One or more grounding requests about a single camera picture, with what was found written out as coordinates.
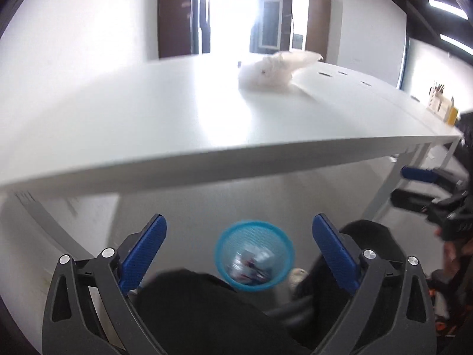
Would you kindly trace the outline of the person's left hand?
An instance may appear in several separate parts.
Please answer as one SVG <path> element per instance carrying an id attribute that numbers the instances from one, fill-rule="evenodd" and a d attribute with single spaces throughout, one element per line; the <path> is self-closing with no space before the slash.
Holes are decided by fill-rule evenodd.
<path id="1" fill-rule="evenodd" d="M 460 248 L 455 246 L 454 241 L 443 242 L 443 274 L 451 279 L 460 270 L 461 256 L 472 254 L 472 241 L 467 241 Z"/>

